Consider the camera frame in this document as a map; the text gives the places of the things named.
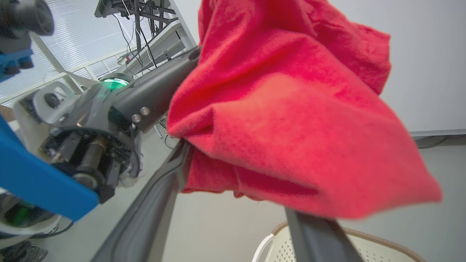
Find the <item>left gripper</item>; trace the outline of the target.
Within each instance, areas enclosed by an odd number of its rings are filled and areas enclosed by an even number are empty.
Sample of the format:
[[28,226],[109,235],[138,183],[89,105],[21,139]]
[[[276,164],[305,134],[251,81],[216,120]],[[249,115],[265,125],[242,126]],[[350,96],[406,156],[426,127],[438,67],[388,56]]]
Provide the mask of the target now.
[[24,94],[14,103],[22,143],[105,203],[121,180],[138,177],[140,131],[150,130],[169,110],[198,66],[200,51],[188,50],[135,81],[123,73],[98,81],[73,75],[84,84],[80,95],[61,81]]

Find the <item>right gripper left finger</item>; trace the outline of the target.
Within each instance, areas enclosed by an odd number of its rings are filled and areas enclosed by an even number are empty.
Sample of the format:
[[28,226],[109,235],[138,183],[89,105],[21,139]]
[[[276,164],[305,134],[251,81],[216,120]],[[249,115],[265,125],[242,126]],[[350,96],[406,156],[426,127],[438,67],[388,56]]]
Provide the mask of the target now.
[[160,262],[177,195],[188,181],[191,145],[180,140],[93,257],[93,262]]

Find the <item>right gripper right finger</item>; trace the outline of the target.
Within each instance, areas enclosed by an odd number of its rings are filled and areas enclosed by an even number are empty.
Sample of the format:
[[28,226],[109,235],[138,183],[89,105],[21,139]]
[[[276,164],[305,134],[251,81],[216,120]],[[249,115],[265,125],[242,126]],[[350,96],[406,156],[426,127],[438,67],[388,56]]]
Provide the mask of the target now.
[[332,219],[285,208],[297,262],[361,262],[340,225]]

